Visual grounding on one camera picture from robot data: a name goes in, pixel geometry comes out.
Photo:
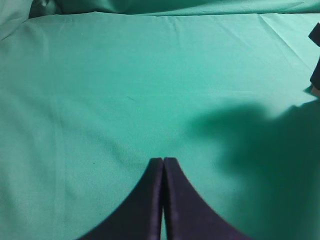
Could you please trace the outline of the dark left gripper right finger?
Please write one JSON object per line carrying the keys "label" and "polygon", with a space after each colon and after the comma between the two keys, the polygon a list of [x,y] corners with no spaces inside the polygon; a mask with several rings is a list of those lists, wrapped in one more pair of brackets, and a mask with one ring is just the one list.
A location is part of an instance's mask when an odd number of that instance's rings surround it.
{"label": "dark left gripper right finger", "polygon": [[249,240],[193,188],[178,160],[163,161],[163,207],[168,240]]}

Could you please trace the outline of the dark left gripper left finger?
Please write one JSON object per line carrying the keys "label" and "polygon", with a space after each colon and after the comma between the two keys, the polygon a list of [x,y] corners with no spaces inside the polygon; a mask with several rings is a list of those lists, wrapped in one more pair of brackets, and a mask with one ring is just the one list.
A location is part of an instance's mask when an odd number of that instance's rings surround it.
{"label": "dark left gripper left finger", "polygon": [[159,240],[162,228],[164,162],[152,158],[126,199],[81,240]]}

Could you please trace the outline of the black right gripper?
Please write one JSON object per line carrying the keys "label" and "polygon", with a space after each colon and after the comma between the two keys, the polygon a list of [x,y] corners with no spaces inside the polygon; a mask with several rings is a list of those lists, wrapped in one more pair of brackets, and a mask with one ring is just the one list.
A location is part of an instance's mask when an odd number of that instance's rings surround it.
{"label": "black right gripper", "polygon": [[[318,22],[312,31],[308,35],[309,39],[315,43],[318,47],[320,46],[320,22]],[[315,69],[310,77],[311,85],[317,90],[320,89],[320,60],[318,60]]]}

